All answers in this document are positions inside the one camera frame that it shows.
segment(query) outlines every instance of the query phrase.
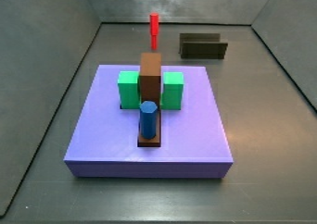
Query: brown wooden block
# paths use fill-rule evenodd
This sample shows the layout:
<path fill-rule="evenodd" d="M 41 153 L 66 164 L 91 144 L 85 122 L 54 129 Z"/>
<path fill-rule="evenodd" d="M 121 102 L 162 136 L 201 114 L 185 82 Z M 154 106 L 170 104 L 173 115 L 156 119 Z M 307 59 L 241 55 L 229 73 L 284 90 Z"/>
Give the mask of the brown wooden block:
<path fill-rule="evenodd" d="M 153 139 L 145 139 L 142 137 L 142 132 L 140 128 L 138 146 L 161 147 L 161 111 L 158 111 L 158 118 L 157 118 L 157 136 Z"/>
<path fill-rule="evenodd" d="M 161 53 L 142 53 L 141 76 L 161 76 Z"/>
<path fill-rule="evenodd" d="M 141 96 L 160 97 L 161 94 L 161 76 L 141 76 Z"/>
<path fill-rule="evenodd" d="M 161 98 L 161 54 L 142 53 L 142 68 L 140 76 L 141 98 L 154 101 L 160 108 Z"/>

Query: purple box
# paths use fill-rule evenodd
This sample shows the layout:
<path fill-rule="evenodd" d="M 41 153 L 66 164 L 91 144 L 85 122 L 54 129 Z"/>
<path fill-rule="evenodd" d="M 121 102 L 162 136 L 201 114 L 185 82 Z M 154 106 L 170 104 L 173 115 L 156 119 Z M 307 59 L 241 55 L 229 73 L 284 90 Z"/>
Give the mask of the purple box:
<path fill-rule="evenodd" d="M 78 177 L 223 178 L 233 164 L 205 67 L 162 66 L 185 77 L 181 110 L 162 110 L 161 147 L 138 147 L 140 110 L 121 109 L 118 76 L 102 65 L 65 162 Z"/>

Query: gray wall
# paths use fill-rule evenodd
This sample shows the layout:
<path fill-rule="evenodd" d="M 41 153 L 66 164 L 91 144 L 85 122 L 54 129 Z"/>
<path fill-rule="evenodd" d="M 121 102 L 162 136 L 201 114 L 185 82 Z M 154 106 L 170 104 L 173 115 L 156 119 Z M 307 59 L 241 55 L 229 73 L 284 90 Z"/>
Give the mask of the gray wall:
<path fill-rule="evenodd" d="M 101 22 L 87 0 L 0 0 L 0 19 L 2 216 Z"/>
<path fill-rule="evenodd" d="M 105 22 L 149 22 L 158 11 L 161 22 L 252 25 L 268 0 L 90 0 Z"/>
<path fill-rule="evenodd" d="M 317 1 L 271 0 L 253 28 L 317 108 Z"/>

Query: blue cylinder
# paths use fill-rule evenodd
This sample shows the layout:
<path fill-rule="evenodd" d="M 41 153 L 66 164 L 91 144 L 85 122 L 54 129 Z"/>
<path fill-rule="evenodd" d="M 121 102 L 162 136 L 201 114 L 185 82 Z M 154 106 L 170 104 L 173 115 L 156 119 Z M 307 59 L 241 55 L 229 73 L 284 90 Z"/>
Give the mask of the blue cylinder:
<path fill-rule="evenodd" d="M 141 104 L 141 131 L 145 139 L 153 139 L 157 136 L 157 117 L 158 106 L 153 101 L 145 101 Z"/>

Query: green cube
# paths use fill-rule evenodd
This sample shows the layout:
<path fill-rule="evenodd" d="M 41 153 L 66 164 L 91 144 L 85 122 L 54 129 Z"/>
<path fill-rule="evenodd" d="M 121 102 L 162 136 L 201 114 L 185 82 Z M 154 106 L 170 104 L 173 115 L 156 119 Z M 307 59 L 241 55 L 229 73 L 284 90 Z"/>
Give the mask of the green cube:
<path fill-rule="evenodd" d="M 122 71 L 118 78 L 122 109 L 140 109 L 140 72 Z"/>
<path fill-rule="evenodd" d="M 164 94 L 161 97 L 162 109 L 181 109 L 184 94 L 184 73 L 164 73 Z"/>

